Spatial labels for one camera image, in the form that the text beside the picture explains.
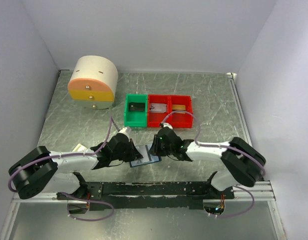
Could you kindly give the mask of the blue leather card holder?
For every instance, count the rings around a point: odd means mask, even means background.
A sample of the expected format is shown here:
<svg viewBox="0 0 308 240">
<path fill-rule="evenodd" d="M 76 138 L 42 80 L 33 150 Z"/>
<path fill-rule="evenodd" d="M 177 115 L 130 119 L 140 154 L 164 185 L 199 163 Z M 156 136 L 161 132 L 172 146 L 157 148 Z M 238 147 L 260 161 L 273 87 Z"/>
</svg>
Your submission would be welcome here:
<svg viewBox="0 0 308 240">
<path fill-rule="evenodd" d="M 162 159 L 160 156 L 155 156 L 149 153 L 151 147 L 152 144 L 137 146 L 136 149 L 138 150 L 139 153 L 141 153 L 143 158 L 137 158 L 136 160 L 131 161 L 130 167 L 135 168 L 139 166 L 161 162 Z"/>
</svg>

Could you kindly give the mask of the grey magnetic stripe card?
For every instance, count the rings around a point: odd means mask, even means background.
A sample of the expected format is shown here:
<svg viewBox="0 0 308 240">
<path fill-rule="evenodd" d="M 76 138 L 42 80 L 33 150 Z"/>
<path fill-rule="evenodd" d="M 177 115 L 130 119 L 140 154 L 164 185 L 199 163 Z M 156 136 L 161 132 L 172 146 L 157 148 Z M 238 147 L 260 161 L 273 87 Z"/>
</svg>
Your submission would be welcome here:
<svg viewBox="0 0 308 240">
<path fill-rule="evenodd" d="M 164 103 L 151 103 L 149 111 L 151 113 L 165 113 L 167 111 L 167 105 Z"/>
</svg>

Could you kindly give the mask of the dark card with chip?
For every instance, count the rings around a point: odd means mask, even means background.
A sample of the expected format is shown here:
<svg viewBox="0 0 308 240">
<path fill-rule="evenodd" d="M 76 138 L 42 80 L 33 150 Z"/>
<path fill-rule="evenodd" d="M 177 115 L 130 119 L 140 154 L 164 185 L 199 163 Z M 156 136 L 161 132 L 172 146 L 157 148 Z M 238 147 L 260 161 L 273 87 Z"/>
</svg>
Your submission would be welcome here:
<svg viewBox="0 0 308 240">
<path fill-rule="evenodd" d="M 129 111 L 131 112 L 144 112 L 146 110 L 146 103 L 144 102 L 131 102 L 129 103 Z"/>
</svg>

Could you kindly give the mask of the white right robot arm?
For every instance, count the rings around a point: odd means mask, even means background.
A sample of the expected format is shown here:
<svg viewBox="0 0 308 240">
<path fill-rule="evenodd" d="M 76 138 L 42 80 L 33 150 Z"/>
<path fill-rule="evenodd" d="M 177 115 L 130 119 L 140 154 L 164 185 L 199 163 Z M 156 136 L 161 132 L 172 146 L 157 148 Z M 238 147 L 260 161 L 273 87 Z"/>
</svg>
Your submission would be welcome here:
<svg viewBox="0 0 308 240">
<path fill-rule="evenodd" d="M 213 173 L 206 186 L 206 194 L 212 199 L 236 185 L 251 188 L 265 175 L 266 159 L 240 137 L 229 142 L 205 143 L 197 139 L 181 139 L 166 126 L 154 135 L 149 152 L 158 157 L 173 156 L 182 162 L 222 162 L 225 169 Z"/>
</svg>

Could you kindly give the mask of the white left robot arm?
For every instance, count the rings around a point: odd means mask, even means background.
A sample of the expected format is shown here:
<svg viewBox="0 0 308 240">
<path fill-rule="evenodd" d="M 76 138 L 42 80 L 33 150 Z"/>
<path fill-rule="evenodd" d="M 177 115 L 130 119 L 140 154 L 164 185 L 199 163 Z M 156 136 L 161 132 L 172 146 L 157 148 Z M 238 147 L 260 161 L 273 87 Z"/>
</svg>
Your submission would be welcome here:
<svg viewBox="0 0 308 240">
<path fill-rule="evenodd" d="M 8 188 L 23 200 L 41 192 L 67 193 L 80 200 L 88 194 L 80 171 L 107 168 L 115 160 L 129 163 L 142 157 L 128 134 L 120 132 L 84 151 L 61 153 L 38 146 L 9 169 Z"/>
</svg>

